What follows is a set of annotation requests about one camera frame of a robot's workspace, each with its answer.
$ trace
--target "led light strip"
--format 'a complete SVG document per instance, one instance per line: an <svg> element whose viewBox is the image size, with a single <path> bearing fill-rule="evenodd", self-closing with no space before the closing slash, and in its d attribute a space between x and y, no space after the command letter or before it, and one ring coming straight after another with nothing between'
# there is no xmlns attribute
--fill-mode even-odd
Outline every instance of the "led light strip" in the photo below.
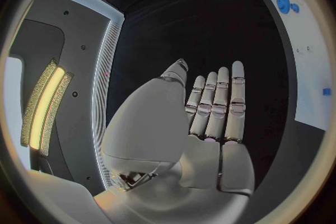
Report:
<svg viewBox="0 0 336 224"><path fill-rule="evenodd" d="M47 156L55 116L62 97L73 77L53 59L29 98L21 131L21 144L29 146Z"/></svg>

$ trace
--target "robotic hand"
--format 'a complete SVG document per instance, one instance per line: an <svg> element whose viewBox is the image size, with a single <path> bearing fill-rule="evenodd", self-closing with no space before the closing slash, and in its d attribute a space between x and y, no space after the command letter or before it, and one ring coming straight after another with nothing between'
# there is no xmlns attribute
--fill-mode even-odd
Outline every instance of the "robotic hand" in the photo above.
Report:
<svg viewBox="0 0 336 224"><path fill-rule="evenodd" d="M235 223L253 193L242 63L232 66L228 109L227 68L197 77L185 107L187 70L180 59L137 89L106 130L104 162L123 183L95 201L113 223Z"/></svg>

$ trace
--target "robot finger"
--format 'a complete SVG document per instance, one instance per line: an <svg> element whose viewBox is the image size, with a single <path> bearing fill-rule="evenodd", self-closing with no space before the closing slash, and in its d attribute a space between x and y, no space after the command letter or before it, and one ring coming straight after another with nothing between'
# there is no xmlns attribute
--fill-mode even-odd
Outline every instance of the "robot finger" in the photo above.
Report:
<svg viewBox="0 0 336 224"><path fill-rule="evenodd" d="M200 103L197 107L197 112L195 114L192 127L190 129L191 134L195 134L201 137L204 136L212 109L214 92L216 90L216 82L217 74L215 72L211 72L208 75L207 82L204 87L202 97L200 99Z"/></svg>
<svg viewBox="0 0 336 224"><path fill-rule="evenodd" d="M204 85L206 84L206 80L202 76L198 76L195 80L192 92L189 96L188 102L186 102L185 111L189 120L189 127L195 118L195 114L197 111L197 107L200 102L200 98L202 96L202 92L204 89Z"/></svg>
<svg viewBox="0 0 336 224"><path fill-rule="evenodd" d="M206 141L213 142L221 139L227 110L228 80L228 69L222 67L218 71L216 93L206 129Z"/></svg>
<svg viewBox="0 0 336 224"><path fill-rule="evenodd" d="M232 90L225 131L226 141L241 143L245 124L245 75L244 66L235 61L232 65Z"/></svg>

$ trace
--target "glowing light strip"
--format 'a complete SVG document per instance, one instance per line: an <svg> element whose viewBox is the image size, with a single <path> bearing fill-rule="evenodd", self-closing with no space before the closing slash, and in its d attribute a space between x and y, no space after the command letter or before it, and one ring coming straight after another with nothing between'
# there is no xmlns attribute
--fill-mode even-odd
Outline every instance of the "glowing light strip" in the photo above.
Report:
<svg viewBox="0 0 336 224"><path fill-rule="evenodd" d="M34 119L31 126L30 147L38 150L40 148L40 139L43 131L44 120L48 112L49 104L61 82L65 71L58 67L46 85L39 104L36 108Z"/></svg>
<svg viewBox="0 0 336 224"><path fill-rule="evenodd" d="M22 129L21 129L21 145L24 147L27 147L29 144L29 136L31 131L31 123L32 119L34 117L34 112L36 110L36 107L38 105L40 96L43 92L43 89L45 88L46 84L48 83L50 77L54 73L55 69L57 67L56 61L53 59L47 67L44 69L42 75L40 76L38 82L36 83L32 94L29 98L25 116L22 122Z"/></svg>
<svg viewBox="0 0 336 224"><path fill-rule="evenodd" d="M71 82L73 77L72 73L66 73L58 85L58 88L55 92L53 99L51 100L48 113L45 116L45 122L42 131L42 138L41 138L41 148L40 153L44 156L48 156L49 154L49 144L50 144L50 136L53 129L53 124L55 121L56 113L59 107L59 104L63 98L63 95Z"/></svg>

